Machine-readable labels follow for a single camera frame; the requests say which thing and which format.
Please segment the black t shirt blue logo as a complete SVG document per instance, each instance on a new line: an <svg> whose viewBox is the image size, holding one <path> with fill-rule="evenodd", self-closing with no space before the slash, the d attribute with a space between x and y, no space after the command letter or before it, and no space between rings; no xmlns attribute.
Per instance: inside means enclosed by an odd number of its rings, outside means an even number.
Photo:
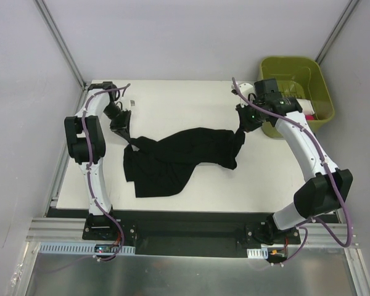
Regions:
<svg viewBox="0 0 370 296"><path fill-rule="evenodd" d="M159 141L132 138L124 149L125 178L134 183L137 198L173 196L185 188L201 163L235 169L244 142L242 128L193 128Z"/></svg>

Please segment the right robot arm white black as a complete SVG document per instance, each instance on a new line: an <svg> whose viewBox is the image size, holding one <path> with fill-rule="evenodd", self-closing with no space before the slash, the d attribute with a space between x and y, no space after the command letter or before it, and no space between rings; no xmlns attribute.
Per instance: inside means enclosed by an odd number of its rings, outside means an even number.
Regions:
<svg viewBox="0 0 370 296"><path fill-rule="evenodd" d="M320 215L342 209L347 223L347 238L345 242L340 239L336 242L349 247L353 232L345 201L353 175L348 169L341 170L321 147L299 99L284 96L274 78L254 84L233 81L232 93L242 99L242 103L236 106L241 127L251 132L265 123L271 124L289 145L305 181L294 194L292 203L271 214L254 230L254 239L267 245L280 243L289 231L310 221L322 223Z"/></svg>

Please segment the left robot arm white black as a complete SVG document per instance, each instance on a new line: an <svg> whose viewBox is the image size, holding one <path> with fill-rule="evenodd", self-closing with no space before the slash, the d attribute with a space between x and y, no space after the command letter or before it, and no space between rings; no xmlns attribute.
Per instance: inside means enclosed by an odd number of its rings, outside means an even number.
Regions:
<svg viewBox="0 0 370 296"><path fill-rule="evenodd" d="M68 154L84 176L89 214L94 216L112 211L103 172L106 143L100 117L105 115L110 120L111 132L130 140L131 111L120 102L130 86L128 83L118 87L111 81L91 84L80 109L64 120Z"/></svg>

